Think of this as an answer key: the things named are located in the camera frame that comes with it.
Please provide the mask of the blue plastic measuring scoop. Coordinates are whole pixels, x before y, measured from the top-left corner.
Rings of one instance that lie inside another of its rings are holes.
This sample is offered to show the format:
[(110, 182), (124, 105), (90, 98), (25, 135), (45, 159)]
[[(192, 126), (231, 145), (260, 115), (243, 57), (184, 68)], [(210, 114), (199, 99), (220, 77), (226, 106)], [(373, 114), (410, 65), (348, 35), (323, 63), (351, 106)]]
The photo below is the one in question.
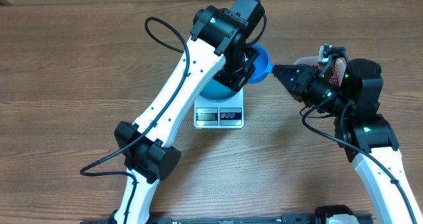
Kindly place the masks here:
[(258, 54), (254, 59), (255, 70), (248, 80), (249, 84), (260, 83), (272, 72), (273, 65), (270, 63), (268, 52), (260, 45), (252, 46), (254, 53)]

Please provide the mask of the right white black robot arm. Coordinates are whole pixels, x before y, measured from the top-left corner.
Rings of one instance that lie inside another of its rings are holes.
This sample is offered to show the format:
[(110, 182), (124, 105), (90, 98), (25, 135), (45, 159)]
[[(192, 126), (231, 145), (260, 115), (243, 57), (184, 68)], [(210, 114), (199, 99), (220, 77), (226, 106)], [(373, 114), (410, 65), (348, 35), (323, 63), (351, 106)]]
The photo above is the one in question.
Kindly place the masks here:
[(421, 223), (422, 212), (404, 173), (399, 142), (378, 112), (381, 66), (368, 59), (353, 59), (339, 86), (324, 71), (306, 64), (275, 65), (272, 72), (295, 100), (308, 107), (303, 125), (345, 150), (378, 222)]

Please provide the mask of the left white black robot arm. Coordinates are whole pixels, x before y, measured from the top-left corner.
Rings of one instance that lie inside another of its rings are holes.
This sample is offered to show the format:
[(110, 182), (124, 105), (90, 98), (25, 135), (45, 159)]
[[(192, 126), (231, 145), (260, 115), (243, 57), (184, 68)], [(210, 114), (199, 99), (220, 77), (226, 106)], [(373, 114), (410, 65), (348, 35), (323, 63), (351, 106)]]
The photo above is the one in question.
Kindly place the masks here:
[(120, 122), (114, 131), (128, 179), (109, 223), (148, 221), (158, 183), (180, 160), (172, 144), (186, 113), (210, 81), (237, 93), (252, 77), (258, 51), (246, 40), (264, 16), (260, 0), (236, 0), (229, 9), (210, 5), (196, 13), (182, 57), (160, 93), (134, 122)]

